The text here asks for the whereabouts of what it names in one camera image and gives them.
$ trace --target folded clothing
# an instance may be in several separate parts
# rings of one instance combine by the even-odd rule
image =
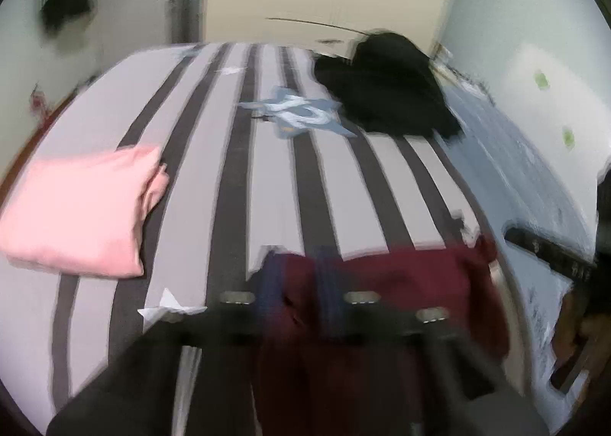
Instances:
[[[407,348],[373,353],[378,366],[373,385],[372,376],[364,379],[364,355],[371,355],[371,350],[324,340],[317,261],[294,254],[274,258],[283,259],[282,299],[276,300],[275,310],[268,313],[273,324],[259,348],[252,383],[264,434],[286,434],[288,428],[291,434],[302,436],[358,434],[359,407],[368,392],[373,397],[369,403],[375,402],[387,415],[378,424],[392,425],[396,414],[408,409],[412,420],[418,422],[429,407],[439,405],[422,359]],[[500,363],[509,352],[509,336],[490,276],[489,263],[495,259],[494,242],[480,237],[474,248],[399,248],[348,261],[337,259],[327,267],[349,276],[355,290],[378,293],[391,307],[446,308],[450,320]],[[273,262],[267,259],[259,272],[265,273],[270,264]],[[406,390],[412,393],[407,397],[414,403],[410,407],[401,406],[404,398],[399,394]],[[376,432],[391,433],[390,428],[380,427]]]
[[[35,161],[0,216],[0,251],[67,273],[141,276],[142,223],[168,181],[154,146]]]
[[[369,35],[352,61],[320,56],[314,75],[341,102],[346,118],[365,131],[424,137],[437,131],[444,138],[461,131],[428,57],[399,34]]]

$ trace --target bed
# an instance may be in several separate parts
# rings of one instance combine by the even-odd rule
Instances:
[[[546,379],[566,283],[501,237],[508,220],[525,219],[591,245],[545,163],[490,102],[449,83],[444,93],[465,134],[448,143],[357,128],[352,137],[312,128],[281,139],[275,123],[238,105],[278,87],[329,98],[313,58],[272,44],[147,50],[102,75],[57,119],[31,158],[158,144],[170,184],[145,227],[142,278],[45,273],[0,257],[0,394],[24,425],[44,434],[57,409],[142,332],[137,310],[159,305],[164,289],[182,306],[210,304],[243,284],[267,245],[351,256],[470,244],[481,230],[499,244],[491,271],[511,336],[505,371],[552,428],[566,419],[578,386],[559,399]]]

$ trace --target striped bedsheet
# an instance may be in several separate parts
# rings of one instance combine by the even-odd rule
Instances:
[[[44,273],[0,257],[0,388],[39,431],[141,333],[137,310],[158,305],[165,288],[181,305],[209,305],[241,287],[266,245],[351,256],[469,243],[486,227],[435,141],[350,124],[355,137],[310,130],[280,139],[274,123],[237,106],[270,98],[278,86],[328,98],[312,65],[310,52],[271,44],[140,52],[80,94],[51,128],[33,158],[158,144],[170,183],[144,227],[143,278]],[[507,269],[496,272],[503,286]],[[512,317],[516,297],[503,292]],[[520,385],[528,369],[518,321],[510,322],[509,363]]]

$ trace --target pink cloth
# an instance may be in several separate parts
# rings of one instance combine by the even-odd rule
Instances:
[[[34,162],[0,216],[0,251],[67,273],[141,276],[142,222],[166,190],[165,170],[151,146]]]

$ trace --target wall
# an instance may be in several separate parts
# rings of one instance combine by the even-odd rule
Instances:
[[[487,81],[593,235],[597,176],[611,156],[611,30],[594,0],[454,0],[442,44],[453,66]],[[538,71],[548,89],[537,86]]]
[[[89,28],[66,26],[46,40],[39,26],[38,0],[0,4],[0,179],[36,128],[29,96],[39,84],[48,101],[59,104],[95,71]]]

